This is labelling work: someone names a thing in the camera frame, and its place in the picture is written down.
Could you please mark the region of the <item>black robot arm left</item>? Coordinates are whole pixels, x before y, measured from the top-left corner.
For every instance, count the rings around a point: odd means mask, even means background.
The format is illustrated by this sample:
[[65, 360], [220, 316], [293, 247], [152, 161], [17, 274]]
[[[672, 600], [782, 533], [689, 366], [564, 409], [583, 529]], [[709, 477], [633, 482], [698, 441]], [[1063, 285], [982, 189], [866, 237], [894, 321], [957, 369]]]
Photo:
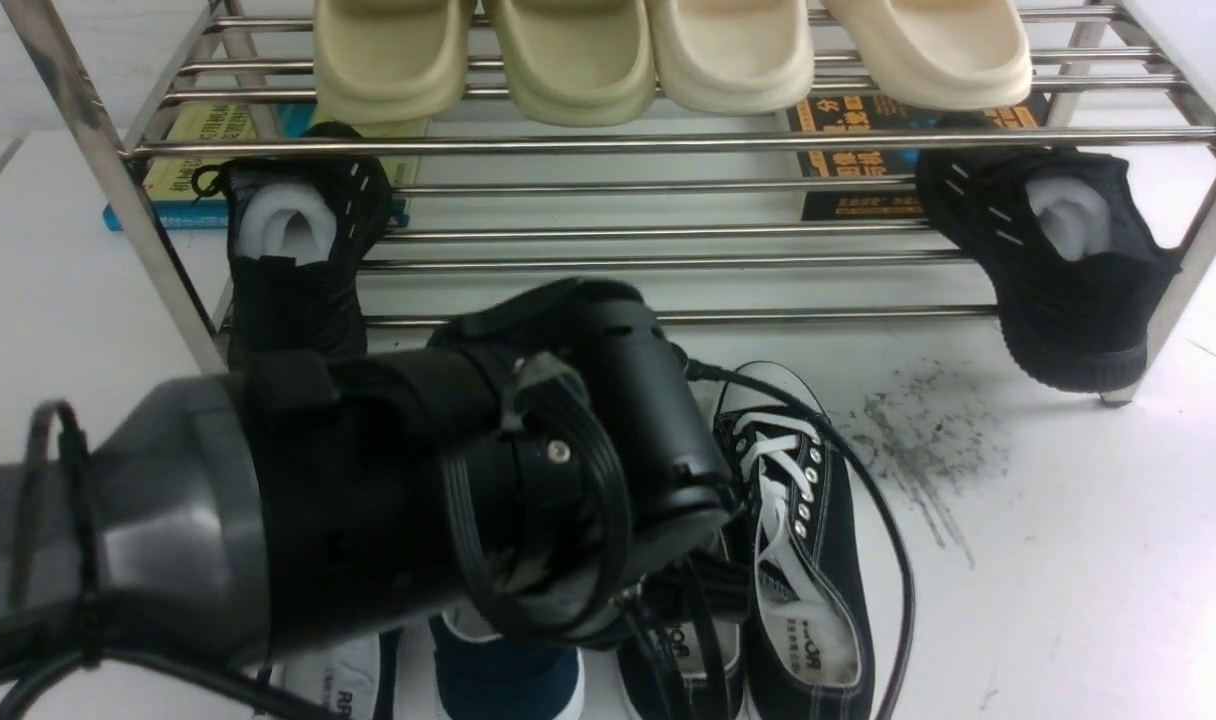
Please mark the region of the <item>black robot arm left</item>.
[[713, 538], [731, 469], [631, 285], [562, 279], [428, 345], [152, 389], [98, 448], [0, 465], [0, 684], [98, 643], [252, 666], [472, 603], [617, 637]]

